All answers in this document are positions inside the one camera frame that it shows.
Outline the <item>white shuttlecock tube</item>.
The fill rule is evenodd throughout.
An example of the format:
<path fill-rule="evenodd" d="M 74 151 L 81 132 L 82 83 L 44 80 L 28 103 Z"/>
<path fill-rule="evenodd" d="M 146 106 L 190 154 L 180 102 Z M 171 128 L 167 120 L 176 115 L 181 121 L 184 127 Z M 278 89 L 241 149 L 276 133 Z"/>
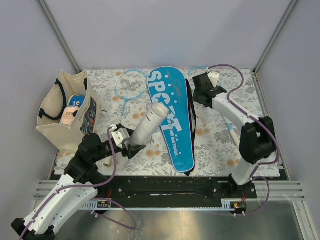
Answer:
<path fill-rule="evenodd" d="M 146 145 L 146 142 L 152 136 L 152 134 L 160 128 L 160 125 L 168 117 L 169 109 L 162 103 L 150 103 L 145 116 L 140 121 L 136 129 L 130 133 L 129 140 L 124 144 L 126 148 L 128 145 Z M 117 168 L 123 170 L 127 167 L 131 159 L 123 157 L 121 153 L 116 157 Z"/>

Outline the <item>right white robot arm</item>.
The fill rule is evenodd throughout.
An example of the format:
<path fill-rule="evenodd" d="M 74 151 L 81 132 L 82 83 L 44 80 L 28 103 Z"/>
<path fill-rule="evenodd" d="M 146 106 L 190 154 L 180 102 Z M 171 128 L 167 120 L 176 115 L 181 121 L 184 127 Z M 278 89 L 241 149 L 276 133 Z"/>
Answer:
<path fill-rule="evenodd" d="M 230 94 L 218 85 L 218 78 L 217 72 L 194 76 L 193 101 L 218 111 L 241 130 L 238 148 L 241 160 L 229 175 L 225 187 L 231 197 L 239 198 L 245 193 L 245 186 L 252 181 L 255 171 L 274 156 L 274 123 L 270 117 L 259 117 L 238 105 Z"/>

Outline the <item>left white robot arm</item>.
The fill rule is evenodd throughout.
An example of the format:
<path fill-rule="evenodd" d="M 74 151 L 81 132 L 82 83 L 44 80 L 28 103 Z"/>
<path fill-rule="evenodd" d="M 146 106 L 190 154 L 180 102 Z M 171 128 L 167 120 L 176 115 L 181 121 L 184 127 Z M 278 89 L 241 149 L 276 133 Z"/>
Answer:
<path fill-rule="evenodd" d="M 107 138 L 102 142 L 96 133 L 83 137 L 64 174 L 42 203 L 25 218 L 12 222 L 11 227 L 21 240 L 53 240 L 60 226 L 83 204 L 107 195 L 108 184 L 116 174 L 105 177 L 96 163 L 107 157 L 115 158 L 117 153 L 132 159 L 146 147 L 145 140 L 127 128 L 117 131 L 109 128 Z"/>

